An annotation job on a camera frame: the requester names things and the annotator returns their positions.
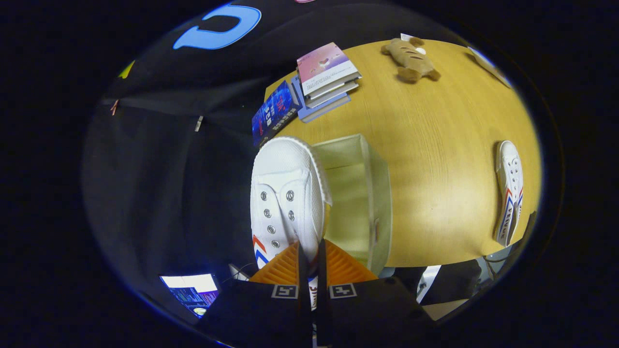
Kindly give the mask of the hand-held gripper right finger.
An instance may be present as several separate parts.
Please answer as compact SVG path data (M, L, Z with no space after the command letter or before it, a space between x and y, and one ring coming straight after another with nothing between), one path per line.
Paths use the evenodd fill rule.
M320 348L418 348L435 322L399 279L379 279L334 243L318 252Z

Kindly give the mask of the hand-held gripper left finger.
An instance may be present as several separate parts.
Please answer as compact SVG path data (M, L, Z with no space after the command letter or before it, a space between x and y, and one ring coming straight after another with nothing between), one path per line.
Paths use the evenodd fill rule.
M299 243L279 254L262 271L287 261L292 280L231 280L199 320L199 333L234 348L312 347L309 264Z

